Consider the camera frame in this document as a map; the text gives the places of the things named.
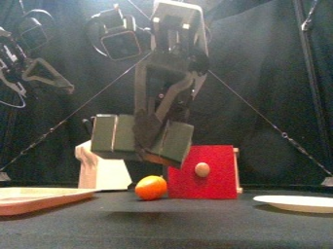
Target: black backdrop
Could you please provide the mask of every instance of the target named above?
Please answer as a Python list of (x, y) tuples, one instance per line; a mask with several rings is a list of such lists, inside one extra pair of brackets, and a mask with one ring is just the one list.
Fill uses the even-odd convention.
[[(5, 29), (13, 28), (20, 15), (18, 1), (9, 2), (0, 6)], [(92, 50), (84, 37), (86, 19), (111, 9), (113, 2), (119, 2), (124, 14), (135, 16), (139, 26), (148, 25), (140, 11), (147, 16), (151, 14), (152, 1), (132, 1), (140, 11), (125, 0), (36, 0), (24, 4), (28, 10), (46, 10), (57, 23), (56, 38), (30, 56), (41, 56), (50, 62), (74, 85), (74, 92), (58, 95), (52, 88), (26, 84), (25, 108), (0, 106), (2, 165), (68, 118), (6, 168), (16, 180), (74, 183), (78, 161), (73, 147), (89, 139), (81, 119), (101, 113), (132, 113), (133, 70), (120, 75), (137, 58), (120, 62), (108, 60)], [(310, 1), (303, 3), (307, 12)], [(290, 146), (271, 124), (287, 132), (329, 170), (333, 169), (329, 157), (331, 7), (330, 1), (319, 2), (310, 31), (319, 95), (314, 95), (310, 88), (292, 1), (222, 1), (215, 9), (208, 44), (212, 73), (192, 103), (188, 122), (195, 126), (193, 144), (231, 144), (239, 148), (242, 183), (319, 184), (325, 177), (323, 171)], [(9, 96), (2, 89), (1, 97)], [(312, 104), (316, 102), (322, 104), (323, 116), (316, 113)], [(128, 161), (127, 165), (133, 180), (161, 171), (149, 163)]]

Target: red cardboard box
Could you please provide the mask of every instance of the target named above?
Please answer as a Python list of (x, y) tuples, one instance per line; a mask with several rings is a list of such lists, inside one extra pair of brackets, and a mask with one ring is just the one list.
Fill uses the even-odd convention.
[[(207, 177), (200, 177), (195, 173), (199, 162), (209, 166)], [(191, 146), (181, 168), (167, 169), (167, 194), (169, 198), (236, 198), (235, 179), (232, 146)]]

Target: white plate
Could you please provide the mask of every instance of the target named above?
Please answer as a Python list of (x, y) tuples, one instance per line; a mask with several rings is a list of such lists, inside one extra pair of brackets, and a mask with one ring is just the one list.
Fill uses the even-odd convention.
[(255, 196), (255, 201), (298, 212), (333, 213), (333, 198), (314, 196)]
[(97, 190), (66, 188), (0, 188), (0, 216), (24, 214), (90, 198)]

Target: orange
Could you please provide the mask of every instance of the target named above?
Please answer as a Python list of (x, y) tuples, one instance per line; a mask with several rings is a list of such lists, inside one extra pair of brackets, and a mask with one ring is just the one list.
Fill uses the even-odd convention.
[(145, 176), (136, 184), (135, 193), (144, 200), (157, 199), (167, 193), (167, 181), (156, 175)]

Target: black tablecloth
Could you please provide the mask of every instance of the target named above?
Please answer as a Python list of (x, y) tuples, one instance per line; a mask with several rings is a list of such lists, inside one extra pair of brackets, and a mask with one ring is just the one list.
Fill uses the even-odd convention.
[(333, 214), (280, 210), (246, 190), (238, 199), (141, 201), (133, 192), (96, 193), (77, 203), (0, 217), (0, 248), (333, 248)]

